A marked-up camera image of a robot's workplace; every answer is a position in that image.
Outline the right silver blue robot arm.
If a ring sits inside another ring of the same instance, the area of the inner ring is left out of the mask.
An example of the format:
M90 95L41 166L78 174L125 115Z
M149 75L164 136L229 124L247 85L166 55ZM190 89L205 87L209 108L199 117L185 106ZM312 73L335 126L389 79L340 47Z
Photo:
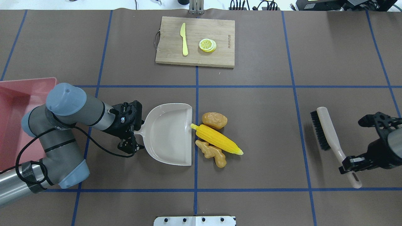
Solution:
M347 156L339 167L343 175L376 168L393 169L402 164L401 118L382 112L367 114L358 120L361 127L374 127L379 139L368 145L367 151L358 156Z

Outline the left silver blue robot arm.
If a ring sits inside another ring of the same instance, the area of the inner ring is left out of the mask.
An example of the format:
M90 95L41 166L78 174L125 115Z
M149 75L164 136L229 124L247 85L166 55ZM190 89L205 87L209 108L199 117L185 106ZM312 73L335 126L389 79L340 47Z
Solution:
M77 123L119 138L117 148L123 154L102 147ZM32 140L18 153L14 166L1 172L1 207L55 184L67 189L89 177L73 129L106 153L130 158L144 149L135 138L143 124L142 104L137 100L111 106L70 83L57 84L45 104L22 118L22 129Z

